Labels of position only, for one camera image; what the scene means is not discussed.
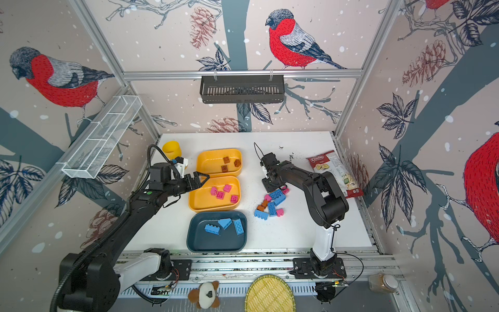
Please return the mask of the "blue lego brick large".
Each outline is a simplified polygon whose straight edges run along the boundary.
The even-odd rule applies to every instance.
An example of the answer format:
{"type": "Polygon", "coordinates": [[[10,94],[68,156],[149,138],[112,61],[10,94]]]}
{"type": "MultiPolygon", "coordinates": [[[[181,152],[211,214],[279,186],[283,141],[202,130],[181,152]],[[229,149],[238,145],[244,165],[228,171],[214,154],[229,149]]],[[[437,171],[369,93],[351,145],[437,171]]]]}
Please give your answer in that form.
{"type": "Polygon", "coordinates": [[[275,203],[274,202],[269,202],[267,205],[268,208],[268,214],[270,217],[276,217],[277,216],[277,211],[275,208],[275,203]]]}

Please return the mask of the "blue lego brick front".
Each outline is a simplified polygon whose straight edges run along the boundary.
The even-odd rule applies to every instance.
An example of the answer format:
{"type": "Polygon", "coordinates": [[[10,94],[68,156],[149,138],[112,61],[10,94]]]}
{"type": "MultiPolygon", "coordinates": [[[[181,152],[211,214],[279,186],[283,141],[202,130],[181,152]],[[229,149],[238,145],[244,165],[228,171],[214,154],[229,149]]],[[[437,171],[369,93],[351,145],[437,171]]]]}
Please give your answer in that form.
{"type": "Polygon", "coordinates": [[[267,212],[260,211],[260,210],[257,209],[254,212],[254,217],[260,218],[262,220],[268,220],[269,214],[267,212]]]}

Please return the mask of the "blue sloped lego brick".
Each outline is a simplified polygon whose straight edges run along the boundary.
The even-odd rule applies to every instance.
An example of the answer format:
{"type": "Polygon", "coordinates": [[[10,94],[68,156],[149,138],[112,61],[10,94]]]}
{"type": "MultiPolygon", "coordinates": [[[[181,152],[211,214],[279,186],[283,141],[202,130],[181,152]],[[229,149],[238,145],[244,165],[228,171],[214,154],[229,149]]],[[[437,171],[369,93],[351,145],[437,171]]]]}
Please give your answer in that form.
{"type": "Polygon", "coordinates": [[[226,230],[232,224],[232,222],[233,221],[230,218],[223,218],[218,220],[218,225],[226,230]]]}

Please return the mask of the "long blue lego brick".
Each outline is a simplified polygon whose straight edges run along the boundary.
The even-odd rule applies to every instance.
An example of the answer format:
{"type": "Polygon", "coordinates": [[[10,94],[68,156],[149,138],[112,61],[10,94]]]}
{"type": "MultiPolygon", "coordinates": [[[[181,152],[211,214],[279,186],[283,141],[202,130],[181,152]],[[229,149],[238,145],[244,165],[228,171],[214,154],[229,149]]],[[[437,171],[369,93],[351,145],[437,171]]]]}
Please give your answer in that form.
{"type": "Polygon", "coordinates": [[[214,235],[219,235],[220,234],[220,228],[218,226],[213,226],[211,224],[206,224],[205,225],[205,231],[210,234],[214,235]]]}

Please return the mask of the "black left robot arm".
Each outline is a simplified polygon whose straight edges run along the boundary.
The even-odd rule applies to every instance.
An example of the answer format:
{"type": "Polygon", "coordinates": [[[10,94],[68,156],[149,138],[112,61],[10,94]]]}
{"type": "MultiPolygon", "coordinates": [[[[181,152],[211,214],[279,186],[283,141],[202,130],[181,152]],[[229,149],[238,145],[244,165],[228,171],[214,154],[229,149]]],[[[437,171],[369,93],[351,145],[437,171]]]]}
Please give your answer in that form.
{"type": "Polygon", "coordinates": [[[109,311],[118,295],[127,289],[124,276],[114,265],[131,239],[170,197],[204,186],[208,174],[195,172],[181,176],[168,162],[149,166],[138,191],[127,203],[127,210],[103,235],[80,253],[70,253],[59,266],[59,284],[51,299],[50,311],[109,311]]]}

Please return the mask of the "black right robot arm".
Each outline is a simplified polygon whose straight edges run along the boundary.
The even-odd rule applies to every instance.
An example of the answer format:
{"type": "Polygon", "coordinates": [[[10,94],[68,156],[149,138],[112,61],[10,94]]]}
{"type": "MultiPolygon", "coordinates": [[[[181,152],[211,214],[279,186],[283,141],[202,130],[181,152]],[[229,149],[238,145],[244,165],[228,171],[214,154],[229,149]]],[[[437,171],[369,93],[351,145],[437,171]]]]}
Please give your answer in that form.
{"type": "Polygon", "coordinates": [[[298,168],[290,161],[278,161],[274,153],[261,157],[260,165],[266,177],[262,184],[266,191],[283,191],[287,185],[302,190],[308,212],[317,225],[315,242],[310,252],[313,273],[322,278],[333,273],[339,264],[334,247],[335,233],[349,210],[348,202],[334,175],[298,168]]]}

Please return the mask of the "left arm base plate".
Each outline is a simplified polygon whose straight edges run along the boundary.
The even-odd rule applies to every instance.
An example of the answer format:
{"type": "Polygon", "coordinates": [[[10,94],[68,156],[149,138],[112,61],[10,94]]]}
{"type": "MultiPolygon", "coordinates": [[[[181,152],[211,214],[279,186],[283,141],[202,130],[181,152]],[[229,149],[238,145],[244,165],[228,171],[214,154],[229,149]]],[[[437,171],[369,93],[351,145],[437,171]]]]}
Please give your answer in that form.
{"type": "Polygon", "coordinates": [[[160,263],[159,269],[148,276],[148,279],[153,282],[184,282],[189,281],[191,276],[192,260],[170,260],[160,263]]]}

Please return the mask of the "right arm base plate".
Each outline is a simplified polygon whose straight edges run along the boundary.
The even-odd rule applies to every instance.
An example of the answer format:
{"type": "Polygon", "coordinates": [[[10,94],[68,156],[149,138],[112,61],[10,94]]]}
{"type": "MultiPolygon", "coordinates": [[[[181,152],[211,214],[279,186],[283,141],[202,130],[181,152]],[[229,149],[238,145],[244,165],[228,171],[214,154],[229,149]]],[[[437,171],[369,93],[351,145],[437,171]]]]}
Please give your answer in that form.
{"type": "Polygon", "coordinates": [[[327,261],[315,258],[294,258],[292,270],[289,271],[296,279],[346,279],[343,260],[332,257],[327,261]]]}

